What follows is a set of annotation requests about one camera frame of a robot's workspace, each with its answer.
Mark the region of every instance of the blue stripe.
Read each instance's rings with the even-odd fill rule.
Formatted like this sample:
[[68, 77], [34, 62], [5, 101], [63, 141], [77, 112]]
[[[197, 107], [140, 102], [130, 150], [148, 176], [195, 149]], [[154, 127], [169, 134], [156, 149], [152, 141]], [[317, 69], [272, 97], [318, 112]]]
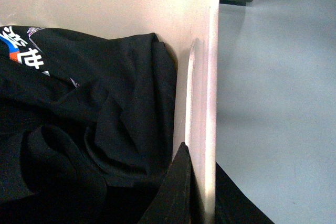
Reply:
[[13, 44], [10, 41], [8, 41], [8, 39], [5, 39], [2, 35], [0, 35], [0, 40], [2, 40], [4, 43], [7, 44], [7, 46], [9, 47], [9, 53], [19, 51], [18, 48], [15, 48]]

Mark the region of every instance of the orange stripe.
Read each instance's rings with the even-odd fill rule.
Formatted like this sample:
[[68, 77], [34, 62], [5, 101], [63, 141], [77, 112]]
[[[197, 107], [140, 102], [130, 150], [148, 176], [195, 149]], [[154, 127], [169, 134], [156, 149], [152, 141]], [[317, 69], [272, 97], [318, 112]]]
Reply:
[[18, 59], [17, 59], [17, 54], [18, 54], [19, 52], [20, 52], [20, 51], [18, 51], [18, 52], [11, 52], [11, 53], [9, 54], [9, 58], [10, 58], [11, 60], [13, 60], [13, 61], [19, 62]]

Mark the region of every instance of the white partition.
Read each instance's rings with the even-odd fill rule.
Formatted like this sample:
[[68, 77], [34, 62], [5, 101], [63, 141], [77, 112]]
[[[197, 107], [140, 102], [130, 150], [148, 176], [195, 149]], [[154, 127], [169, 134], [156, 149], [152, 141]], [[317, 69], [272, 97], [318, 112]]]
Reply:
[[104, 38], [155, 32], [178, 62], [174, 153], [190, 148], [205, 223], [214, 217], [218, 0], [0, 0], [0, 25]]

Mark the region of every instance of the printed graphic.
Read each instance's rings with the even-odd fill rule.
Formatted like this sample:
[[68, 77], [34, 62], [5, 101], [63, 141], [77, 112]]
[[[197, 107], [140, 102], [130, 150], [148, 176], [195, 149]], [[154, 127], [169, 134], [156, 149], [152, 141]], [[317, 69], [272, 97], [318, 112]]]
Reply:
[[20, 53], [18, 46], [25, 47], [28, 43], [21, 39], [19, 35], [15, 34], [11, 26], [4, 28], [2, 34], [0, 34], [0, 40], [9, 47], [9, 58], [19, 62], [17, 59], [17, 55]]
[[42, 52], [41, 49], [39, 49], [39, 47], [35, 44], [35, 42], [31, 39], [31, 35], [33, 35], [34, 33], [36, 33], [37, 31], [40, 31], [40, 30], [43, 30], [45, 28], [42, 28], [42, 27], [31, 27], [30, 29], [28, 29], [28, 37], [29, 37], [29, 40], [30, 42], [40, 51]]
[[[27, 32], [29, 33], [29, 39], [32, 34], [42, 29], [44, 28], [31, 27]], [[11, 26], [4, 27], [2, 34], [0, 34], [0, 40], [7, 44], [9, 48], [9, 58], [11, 60], [16, 61], [20, 64], [27, 65], [29, 67], [34, 67], [35, 69], [40, 69], [40, 66], [44, 65], [42, 56], [39, 55], [39, 51], [37, 50], [39, 48], [33, 41], [31, 42], [37, 49], [31, 49], [29, 47], [28, 51], [20, 51], [19, 47], [27, 48], [26, 46], [28, 45], [28, 42], [24, 41], [20, 35], [13, 32]], [[50, 76], [49, 71], [43, 71], [42, 73]]]

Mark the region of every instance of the light blue surface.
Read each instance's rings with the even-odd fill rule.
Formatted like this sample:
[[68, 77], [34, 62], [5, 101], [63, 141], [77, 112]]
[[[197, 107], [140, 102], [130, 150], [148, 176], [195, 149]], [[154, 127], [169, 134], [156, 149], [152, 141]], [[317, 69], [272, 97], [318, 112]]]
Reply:
[[336, 223], [336, 0], [220, 5], [217, 161], [276, 224]]

